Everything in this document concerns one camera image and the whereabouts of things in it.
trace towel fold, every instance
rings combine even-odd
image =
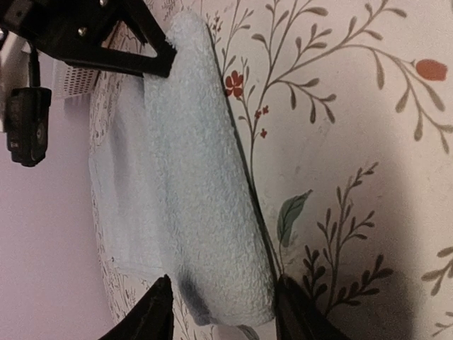
[[[258,326],[274,316],[273,281],[209,31],[182,12],[167,36],[170,77],[144,76],[144,109],[139,81],[123,85],[109,146],[92,157],[110,210],[100,221],[120,269],[163,270],[197,324]]]

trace screw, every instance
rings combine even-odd
[[[81,36],[81,37],[84,37],[86,35],[86,32],[88,31],[88,28],[86,27],[80,27],[78,30],[77,30],[77,33]]]

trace red flower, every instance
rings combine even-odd
[[[230,96],[233,94],[236,98],[242,96],[242,83],[243,75],[239,75],[235,70],[231,73],[231,76],[228,76],[225,80],[226,94]]]
[[[415,66],[417,73],[426,80],[444,81],[447,78],[447,65],[432,59],[424,59]]]

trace cable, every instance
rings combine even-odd
[[[36,47],[31,42],[28,42],[28,44],[30,46],[30,56],[28,58],[28,85],[30,87],[40,87],[41,72],[38,50],[36,50]]]

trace wallpaper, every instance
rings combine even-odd
[[[351,339],[451,339],[451,1],[147,3],[164,29],[183,9],[209,26],[279,270]],[[114,43],[141,49],[124,27]],[[92,151],[122,77],[98,80]],[[93,207],[118,322],[152,283],[115,270]],[[174,309],[177,340],[275,339],[196,327],[178,292]]]

